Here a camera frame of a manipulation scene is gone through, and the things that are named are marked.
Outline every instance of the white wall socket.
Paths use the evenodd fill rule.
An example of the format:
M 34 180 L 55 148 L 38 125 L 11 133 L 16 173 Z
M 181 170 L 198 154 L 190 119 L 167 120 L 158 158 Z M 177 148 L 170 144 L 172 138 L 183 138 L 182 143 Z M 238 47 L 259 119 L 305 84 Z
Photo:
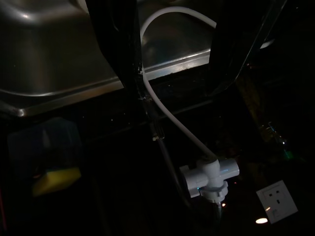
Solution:
M 257 195 L 271 224 L 298 211 L 282 180 L 257 191 Z

